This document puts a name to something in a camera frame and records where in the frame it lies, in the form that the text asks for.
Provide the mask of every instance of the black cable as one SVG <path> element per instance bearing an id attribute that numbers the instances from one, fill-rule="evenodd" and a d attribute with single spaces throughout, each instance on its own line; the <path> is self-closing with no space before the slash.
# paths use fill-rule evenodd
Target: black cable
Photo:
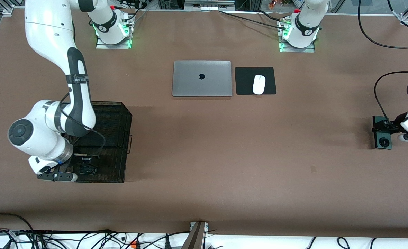
<path id="1" fill-rule="evenodd" d="M 105 234 L 105 236 L 104 236 L 103 238 L 101 238 L 100 240 L 98 240 L 98 242 L 96 242 L 96 243 L 91 247 L 91 249 L 93 249 L 97 244 L 99 244 L 99 242 L 103 241 L 103 240 L 106 239 L 106 238 L 107 238 L 107 233 Z"/>
<path id="2" fill-rule="evenodd" d="M 9 214 L 9 213 L 0 213 L 0 216 L 13 216 L 13 217 L 19 218 L 19 219 L 22 220 L 25 224 L 27 224 L 27 226 L 30 228 L 30 230 L 31 230 L 32 233 L 35 233 L 35 231 L 33 230 L 33 227 L 30 225 L 30 223 L 29 223 L 26 219 L 24 219 L 22 216 L 20 216 L 20 215 L 17 215 L 17 214 Z M 45 249 L 47 249 L 47 246 L 45 246 L 45 244 L 44 244 L 44 238 L 42 237 L 42 235 L 37 235 L 37 236 L 40 237 L 41 243 L 43 243 L 43 247 L 44 247 Z"/>
<path id="3" fill-rule="evenodd" d="M 264 14 L 265 16 L 267 16 L 268 18 L 270 18 L 270 19 L 272 19 L 272 20 L 279 21 L 279 19 L 274 18 L 273 16 L 271 16 L 271 15 L 267 14 L 265 11 L 262 11 L 262 10 L 255 10 L 255 12 L 262 13 L 262 14 Z"/>
<path id="4" fill-rule="evenodd" d="M 134 240 L 132 240 L 130 243 L 128 243 L 128 245 L 127 245 L 127 247 L 125 248 L 125 249 L 128 249 L 132 244 L 133 244 L 133 242 L 135 242 L 137 239 L 139 239 L 139 236 L 141 236 L 141 235 L 143 235 L 144 233 L 138 233 L 137 235 L 136 235 L 136 238 L 134 239 Z"/>
<path id="5" fill-rule="evenodd" d="M 347 244 L 347 247 L 343 246 L 343 245 L 341 244 L 341 241 L 340 241 L 340 240 L 343 240 L 343 241 Z M 337 238 L 336 238 L 336 242 L 338 243 L 338 246 L 342 247 L 343 249 L 350 249 L 350 246 L 349 246 L 349 244 L 348 244 L 348 241 L 347 241 L 344 237 L 337 237 Z"/>
<path id="6" fill-rule="evenodd" d="M 310 249 L 310 248 L 311 248 L 311 246 L 313 245 L 313 243 L 315 242 L 315 240 L 316 240 L 316 236 L 314 236 L 313 239 L 311 239 L 310 244 L 308 245 L 307 249 Z"/>
<path id="7" fill-rule="evenodd" d="M 251 20 L 251 19 L 248 19 L 248 18 L 245 18 L 245 17 L 242 17 L 242 16 L 236 16 L 236 15 L 233 15 L 233 14 L 230 14 L 230 13 L 226 13 L 226 12 L 224 12 L 224 11 L 220 11 L 220 10 L 218 10 L 218 11 L 221 12 L 221 13 L 223 13 L 223 14 L 225 14 L 225 15 L 228 15 L 228 16 L 233 16 L 233 17 L 237 17 L 237 18 L 240 18 L 240 19 L 244 19 L 244 20 L 250 21 L 250 22 L 256 22 L 257 24 L 262 24 L 262 25 L 266 25 L 266 26 L 269 26 L 269 27 L 273 27 L 273 28 L 285 30 L 284 27 L 278 27 L 278 26 L 271 25 L 271 24 L 265 24 L 265 23 L 263 23 L 263 22 L 258 22 L 258 21 Z"/>
<path id="8" fill-rule="evenodd" d="M 367 33 L 365 33 L 364 29 L 362 28 L 362 23 L 361 23 L 361 2 L 362 0 L 359 0 L 358 4 L 357 4 L 357 23 L 359 24 L 359 28 L 361 30 L 361 33 L 372 43 L 381 46 L 381 47 L 387 47 L 387 48 L 396 48 L 396 49 L 408 49 L 408 47 L 397 47 L 397 46 L 390 46 L 390 45 L 385 45 L 385 44 L 380 44 L 377 41 L 374 41 L 372 38 L 370 38 L 370 36 L 367 35 Z"/>
<path id="9" fill-rule="evenodd" d="M 373 249 L 373 243 L 374 243 L 374 241 L 376 240 L 377 238 L 373 238 L 372 240 L 371 240 L 371 242 L 370 242 L 370 249 Z"/>
<path id="10" fill-rule="evenodd" d="M 394 126 L 390 123 L 390 120 L 389 120 L 389 118 L 387 117 L 387 114 L 386 114 L 386 112 L 384 111 L 384 108 L 382 107 L 381 102 L 380 102 L 379 99 L 378 99 L 378 95 L 376 94 L 376 86 L 378 86 L 378 82 L 379 82 L 383 77 L 385 77 L 385 76 L 387 76 L 387 75 L 391 75 L 391 74 L 408 74 L 408 71 L 396 71 L 396 72 L 390 72 L 390 73 L 384 74 L 383 76 L 379 77 L 378 80 L 376 80 L 376 83 L 374 84 L 373 91 L 374 91 L 374 97 L 375 97 L 375 99 L 376 99 L 376 102 L 378 103 L 379 108 L 381 109 L 382 114 L 383 114 L 384 117 L 386 118 L 387 122 L 390 124 L 390 126 L 392 127 L 392 129 L 395 129 L 395 130 L 398 130 L 398 131 L 399 131 L 399 129 L 397 129 L 396 127 L 394 127 Z"/>
<path id="11" fill-rule="evenodd" d="M 64 110 L 61 108 L 62 102 L 68 97 L 69 93 L 67 93 L 64 98 L 61 99 L 60 103 L 59 103 L 59 108 L 61 109 L 61 113 L 64 114 L 67 118 L 71 119 L 73 122 L 77 123 L 80 126 L 83 126 L 85 129 L 88 129 L 89 131 L 92 131 L 98 135 L 100 135 L 102 137 L 102 145 L 99 147 L 99 149 L 97 149 L 94 153 L 90 153 L 87 156 L 95 156 L 97 153 L 99 153 L 102 148 L 104 148 L 104 145 L 106 145 L 106 138 L 104 137 L 103 134 L 101 134 L 100 132 L 97 132 L 95 129 L 92 129 L 88 126 L 85 126 L 83 123 L 77 121 L 76 119 L 72 118 L 72 116 L 68 115 L 67 113 L 64 112 Z"/>
<path id="12" fill-rule="evenodd" d="M 51 245 L 54 245 L 54 246 L 57 246 L 57 247 L 60 248 L 60 249 L 67 249 L 66 246 L 61 247 L 61 246 L 59 246 L 59 245 L 57 245 L 57 244 L 55 244 L 55 243 L 51 243 L 50 241 L 47 242 L 47 243 L 48 243 L 48 244 L 51 244 Z"/>
<path id="13" fill-rule="evenodd" d="M 98 234 L 100 234 L 100 233 L 107 233 L 107 232 L 109 232 L 109 231 L 110 231 L 110 230 L 98 230 L 98 231 L 93 231 L 93 232 L 86 233 L 86 234 L 85 234 L 84 236 L 82 236 L 81 239 L 79 240 L 78 245 L 76 246 L 76 249 L 79 249 L 79 246 L 80 246 L 82 240 L 87 239 L 87 238 L 94 237 L 94 236 L 96 236 L 96 235 L 98 235 Z"/>
<path id="14" fill-rule="evenodd" d="M 390 2 L 390 0 L 387 0 L 387 4 L 389 5 L 389 9 L 391 10 L 391 12 L 393 12 L 393 15 L 396 16 L 396 18 L 397 18 L 397 14 L 396 14 L 396 12 L 393 10 L 392 3 Z M 400 21 L 400 23 L 403 24 L 405 27 L 408 28 L 408 24 L 406 24 L 404 21 Z"/>
<path id="15" fill-rule="evenodd" d="M 126 21 L 132 19 L 133 17 L 135 17 L 139 10 L 140 9 L 136 9 L 136 12 L 131 17 L 128 17 L 127 19 L 124 19 L 124 22 L 126 22 Z"/>
<path id="16" fill-rule="evenodd" d="M 169 237 L 169 234 L 166 233 L 165 235 L 166 235 L 166 237 L 165 237 L 165 246 L 164 246 L 164 249 L 172 249 L 172 246 L 170 245 L 170 237 Z"/>
<path id="17" fill-rule="evenodd" d="M 169 237 L 169 236 L 172 236 L 172 235 L 176 235 L 176 234 L 181 234 L 181 233 L 189 233 L 189 232 L 190 232 L 190 231 L 178 232 L 178 233 L 171 233 L 171 234 L 166 235 L 166 236 L 163 236 L 163 237 L 161 237 L 161 238 L 159 238 L 159 239 L 157 239 L 157 240 L 155 240 L 155 241 L 152 241 L 150 244 L 144 246 L 144 248 L 142 248 L 142 249 L 146 249 L 146 248 L 149 247 L 150 245 L 154 245 L 156 242 L 158 242 L 158 241 L 160 241 L 160 240 L 162 240 L 162 239 L 165 239 L 166 237 Z"/>

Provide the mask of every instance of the computer mouse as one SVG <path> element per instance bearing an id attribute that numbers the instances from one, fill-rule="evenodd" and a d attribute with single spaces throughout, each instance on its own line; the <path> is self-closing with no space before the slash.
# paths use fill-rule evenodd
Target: computer mouse
<path id="1" fill-rule="evenodd" d="M 256 95 L 261 95 L 264 93 L 265 88 L 265 77 L 262 75 L 255 75 L 253 81 L 253 93 Z"/>

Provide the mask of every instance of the laptop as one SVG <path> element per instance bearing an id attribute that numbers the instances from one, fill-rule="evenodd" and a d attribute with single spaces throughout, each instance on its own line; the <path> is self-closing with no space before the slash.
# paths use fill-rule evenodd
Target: laptop
<path id="1" fill-rule="evenodd" d="M 172 95 L 232 96 L 230 61 L 175 61 Z"/>

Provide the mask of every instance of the black mouse pad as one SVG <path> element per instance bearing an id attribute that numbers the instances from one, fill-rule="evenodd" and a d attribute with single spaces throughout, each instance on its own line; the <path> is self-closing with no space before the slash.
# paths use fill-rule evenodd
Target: black mouse pad
<path id="1" fill-rule="evenodd" d="M 237 95 L 252 95 L 256 75 L 265 77 L 263 94 L 276 94 L 275 71 L 272 67 L 236 67 L 234 76 Z"/>

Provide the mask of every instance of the brown tablecloth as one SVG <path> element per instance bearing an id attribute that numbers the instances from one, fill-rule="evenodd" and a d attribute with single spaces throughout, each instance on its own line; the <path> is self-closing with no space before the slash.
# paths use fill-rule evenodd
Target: brown tablecloth
<path id="1" fill-rule="evenodd" d="M 408 49 L 370 43 L 356 16 L 326 16 L 316 53 L 295 54 L 279 52 L 275 29 L 216 11 L 150 11 L 131 49 L 95 49 L 87 15 L 74 13 L 92 100 L 133 114 L 123 184 L 37 180 L 9 144 L 11 123 L 67 92 L 62 71 L 28 46 L 23 18 L 0 24 L 0 212 L 41 230 L 175 232 L 205 220 L 219 233 L 408 237 L 408 143 L 371 149 L 373 84 L 408 70 Z M 375 40 L 408 45 L 394 17 L 362 19 Z M 230 60 L 233 74 L 273 66 L 277 95 L 174 98 L 173 62 L 186 59 Z M 379 86 L 391 118 L 408 110 L 407 84 L 394 75 Z"/>

